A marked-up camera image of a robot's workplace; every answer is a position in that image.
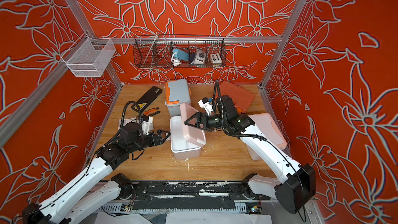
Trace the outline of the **grey first aid box orange handle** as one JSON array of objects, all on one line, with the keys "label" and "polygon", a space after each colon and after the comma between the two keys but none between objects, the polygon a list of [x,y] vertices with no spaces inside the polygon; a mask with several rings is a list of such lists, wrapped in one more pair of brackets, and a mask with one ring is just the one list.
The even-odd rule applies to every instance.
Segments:
[{"label": "grey first aid box orange handle", "polygon": [[191,104],[190,89],[186,79],[171,80],[165,83],[165,105],[171,117],[179,116],[182,103]]}]

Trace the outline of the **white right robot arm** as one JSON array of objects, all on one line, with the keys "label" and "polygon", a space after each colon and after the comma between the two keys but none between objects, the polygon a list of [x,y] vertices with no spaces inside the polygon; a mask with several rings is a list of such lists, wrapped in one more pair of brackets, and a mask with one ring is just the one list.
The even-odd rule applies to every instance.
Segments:
[{"label": "white right robot arm", "polygon": [[204,113],[189,114],[184,125],[202,131],[222,130],[251,148],[273,171],[275,178],[252,173],[242,180],[244,195],[264,195],[276,199],[289,213],[305,209],[305,204],[316,193],[316,173],[309,165],[301,165],[278,148],[246,114],[240,114],[228,95],[222,95],[219,83],[213,97],[199,101]]}]

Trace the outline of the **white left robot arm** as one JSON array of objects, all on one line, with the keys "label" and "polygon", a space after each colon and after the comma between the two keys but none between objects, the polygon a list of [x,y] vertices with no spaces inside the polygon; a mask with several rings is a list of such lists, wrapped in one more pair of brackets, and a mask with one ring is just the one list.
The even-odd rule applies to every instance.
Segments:
[{"label": "white left robot arm", "polygon": [[171,133],[164,130],[144,131],[143,115],[138,122],[124,123],[125,113],[117,133],[93,155],[86,168],[61,190],[41,203],[31,203],[22,212],[24,224],[76,224],[88,215],[117,198],[133,201],[137,196],[132,181],[119,173],[101,189],[87,193],[99,181],[115,171],[129,158],[137,160],[145,149],[164,144]]}]

